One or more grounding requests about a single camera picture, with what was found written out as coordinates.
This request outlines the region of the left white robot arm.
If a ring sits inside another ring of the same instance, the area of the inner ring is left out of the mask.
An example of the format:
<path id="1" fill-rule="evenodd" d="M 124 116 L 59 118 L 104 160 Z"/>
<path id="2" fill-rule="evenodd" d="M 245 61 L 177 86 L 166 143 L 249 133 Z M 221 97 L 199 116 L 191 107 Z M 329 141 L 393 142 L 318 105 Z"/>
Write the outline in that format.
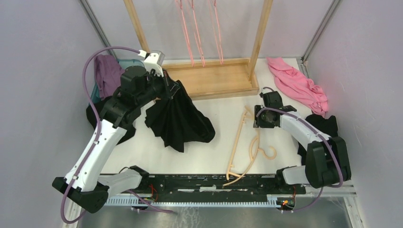
<path id="1" fill-rule="evenodd" d="M 180 89 L 165 70 L 156 72 L 130 66 L 121 75 L 121 85 L 105 103 L 94 135 L 79 160 L 65 177 L 56 177 L 52 186 L 89 213 L 98 212 L 107 200 L 127 190 L 144 193 L 149 189 L 146 172 L 136 166 L 121 173 L 102 176 L 101 171 L 117 143 L 141 115 L 149 102 L 173 99 Z"/>

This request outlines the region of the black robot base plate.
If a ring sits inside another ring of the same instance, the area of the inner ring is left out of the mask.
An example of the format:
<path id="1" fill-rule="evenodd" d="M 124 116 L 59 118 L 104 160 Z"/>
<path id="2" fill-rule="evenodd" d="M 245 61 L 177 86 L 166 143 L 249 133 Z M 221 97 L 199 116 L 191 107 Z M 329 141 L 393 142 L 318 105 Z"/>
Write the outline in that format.
<path id="1" fill-rule="evenodd" d="M 134 189 L 152 194 L 157 202 L 264 202 L 268 195 L 305 194 L 302 185 L 286 185 L 273 174 L 247 174 L 239 181 L 224 174 L 151 174 Z"/>

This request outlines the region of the black pleated skirt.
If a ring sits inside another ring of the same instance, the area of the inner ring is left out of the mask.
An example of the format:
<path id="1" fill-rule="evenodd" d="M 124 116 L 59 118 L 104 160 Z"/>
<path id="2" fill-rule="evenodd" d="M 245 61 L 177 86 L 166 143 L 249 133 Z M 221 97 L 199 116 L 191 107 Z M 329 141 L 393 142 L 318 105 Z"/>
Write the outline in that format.
<path id="1" fill-rule="evenodd" d="M 215 129 L 208 117 L 199 111 L 180 80 L 173 99 L 160 99 L 146 110 L 145 124 L 165 147 L 184 152 L 184 144 L 211 142 Z"/>

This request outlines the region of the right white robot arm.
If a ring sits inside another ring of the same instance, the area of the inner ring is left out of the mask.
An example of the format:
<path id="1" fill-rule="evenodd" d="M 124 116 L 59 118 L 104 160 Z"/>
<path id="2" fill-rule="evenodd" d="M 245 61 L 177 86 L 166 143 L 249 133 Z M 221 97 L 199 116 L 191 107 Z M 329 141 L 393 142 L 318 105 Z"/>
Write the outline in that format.
<path id="1" fill-rule="evenodd" d="M 262 92 L 262 105 L 254 107 L 254 128 L 281 128 L 306 151 L 305 163 L 277 170 L 274 186 L 286 194 L 296 184 L 313 188 L 340 187 L 351 180 L 352 173 L 345 140 L 332 137 L 302 118 L 291 105 L 283 105 L 277 91 Z"/>

